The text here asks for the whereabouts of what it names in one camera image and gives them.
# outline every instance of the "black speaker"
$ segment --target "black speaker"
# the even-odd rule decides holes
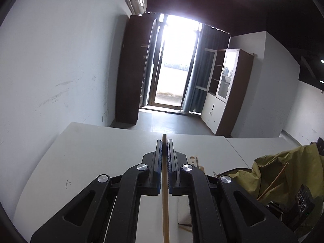
[[[292,231],[295,231],[313,211],[314,207],[314,199],[309,188],[301,185],[295,195],[294,205],[282,216],[282,222]]]

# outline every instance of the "white cabinet door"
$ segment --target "white cabinet door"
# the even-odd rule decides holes
[[[233,78],[235,76],[236,65],[239,58],[239,49],[227,49],[223,64],[223,70],[219,79],[218,89],[216,92],[217,98],[227,102],[231,91]]]
[[[226,106],[225,102],[214,97],[212,115],[207,123],[207,126],[212,130],[214,134],[216,134],[218,125],[222,119],[225,106]]]
[[[211,112],[213,109],[215,98],[216,97],[212,96],[210,93],[207,93],[205,104],[204,104],[204,107],[202,109],[201,116],[200,116],[206,124],[208,124],[208,120],[211,117]]]

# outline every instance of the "gray floor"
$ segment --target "gray floor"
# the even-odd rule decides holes
[[[140,110],[136,125],[113,122],[110,127],[160,133],[213,135],[200,117]]]

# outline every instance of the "wooden stick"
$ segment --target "wooden stick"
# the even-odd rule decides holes
[[[167,147],[166,134],[162,142],[162,217],[163,217],[163,242],[170,243],[169,235],[169,188],[167,182]]]
[[[285,164],[285,166],[282,168],[282,170],[280,171],[280,173],[277,175],[277,177],[273,180],[273,182],[269,185],[269,187],[262,193],[262,195],[260,195],[257,199],[257,201],[260,201],[267,192],[269,192],[269,190],[271,189],[271,186],[273,186],[273,184],[278,180],[278,178],[281,176],[281,174],[285,171],[286,167],[288,166],[288,163]]]

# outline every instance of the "white desk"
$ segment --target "white desk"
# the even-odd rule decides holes
[[[256,158],[264,155],[273,155],[288,151],[297,146],[290,144],[284,138],[258,138],[258,139],[227,139],[247,167],[251,168]]]
[[[198,155],[208,175],[246,167],[223,136],[168,134],[174,149],[187,157]],[[123,174],[155,151],[161,133],[122,130],[71,123],[43,156],[29,178],[13,223],[27,241],[33,233],[100,174]],[[170,241],[190,242],[178,229],[177,197],[169,197]],[[137,242],[163,242],[162,197],[141,197]]]

